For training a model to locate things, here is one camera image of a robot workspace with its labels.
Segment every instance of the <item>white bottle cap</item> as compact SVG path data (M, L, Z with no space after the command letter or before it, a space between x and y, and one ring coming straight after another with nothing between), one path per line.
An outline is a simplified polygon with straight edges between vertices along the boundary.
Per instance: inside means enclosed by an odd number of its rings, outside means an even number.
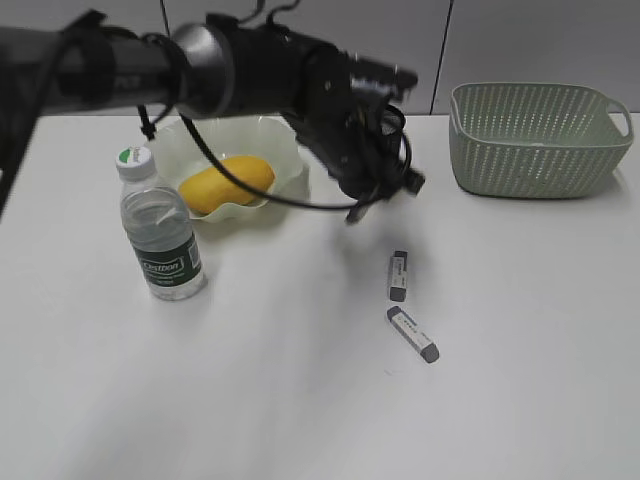
M156 163L147 147L131 147L123 150L116 159L120 178L125 182L137 182L156 173Z

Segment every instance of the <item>mango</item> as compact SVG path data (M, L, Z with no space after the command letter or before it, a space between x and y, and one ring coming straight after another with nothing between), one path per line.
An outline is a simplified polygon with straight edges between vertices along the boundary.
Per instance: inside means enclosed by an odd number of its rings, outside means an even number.
M268 190L276 178L271 166L253 155L229 157L222 160L222 164L243 182L263 191ZM224 203L246 205L255 200L255 195L227 180L215 167L187 178L178 191L189 208L205 215Z

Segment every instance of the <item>woven basket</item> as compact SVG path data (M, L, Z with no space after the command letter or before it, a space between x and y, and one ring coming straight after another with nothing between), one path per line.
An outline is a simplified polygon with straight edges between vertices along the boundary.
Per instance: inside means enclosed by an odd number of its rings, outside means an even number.
M627 122L623 135L608 111ZM588 195L633 143L627 109L573 85L485 83L451 93L449 146L461 188L479 195Z

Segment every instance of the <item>water bottle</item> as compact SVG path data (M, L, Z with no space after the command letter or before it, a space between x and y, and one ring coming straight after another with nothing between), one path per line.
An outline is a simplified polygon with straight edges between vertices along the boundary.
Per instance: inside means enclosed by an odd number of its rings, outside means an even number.
M122 225L151 292L163 300L195 295L206 277L187 206L158 175L148 148L124 150L116 166Z

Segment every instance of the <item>bottle label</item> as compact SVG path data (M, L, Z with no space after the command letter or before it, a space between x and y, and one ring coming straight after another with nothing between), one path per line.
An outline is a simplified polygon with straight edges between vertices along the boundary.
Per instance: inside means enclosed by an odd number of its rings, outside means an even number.
M177 287L194 278L202 268L196 237L166 252L145 252L133 247L142 272L149 283L159 287Z

